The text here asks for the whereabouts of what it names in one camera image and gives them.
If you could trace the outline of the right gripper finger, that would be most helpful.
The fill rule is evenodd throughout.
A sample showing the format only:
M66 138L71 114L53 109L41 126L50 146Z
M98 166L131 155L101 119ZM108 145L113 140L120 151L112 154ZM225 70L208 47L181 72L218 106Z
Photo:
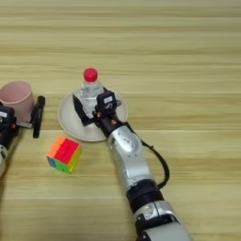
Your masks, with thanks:
M74 110L78 115L78 117L80 118L80 120L82 121L82 124L84 126L88 126L94 123L94 118L89 118L86 115L80 100L75 95L72 96L72 101L73 101Z

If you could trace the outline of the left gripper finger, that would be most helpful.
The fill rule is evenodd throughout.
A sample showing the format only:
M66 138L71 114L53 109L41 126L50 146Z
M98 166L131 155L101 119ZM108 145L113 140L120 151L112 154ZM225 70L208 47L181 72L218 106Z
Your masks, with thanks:
M31 114L31 122L33 124L34 129L40 129L40 123L44 107L45 98L43 96L39 96Z

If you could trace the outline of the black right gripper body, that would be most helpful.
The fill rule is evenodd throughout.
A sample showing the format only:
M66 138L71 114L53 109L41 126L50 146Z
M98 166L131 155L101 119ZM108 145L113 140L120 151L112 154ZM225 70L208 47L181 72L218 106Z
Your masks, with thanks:
M115 112L94 111L93 120L105 137L124 125Z

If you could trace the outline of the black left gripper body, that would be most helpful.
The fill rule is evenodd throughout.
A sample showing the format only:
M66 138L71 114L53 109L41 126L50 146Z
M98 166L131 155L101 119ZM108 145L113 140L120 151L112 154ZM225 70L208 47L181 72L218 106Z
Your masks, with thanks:
M0 146L9 150L13 139L18 135L21 127L32 128L33 124L20 120L14 120L12 123L0 123Z

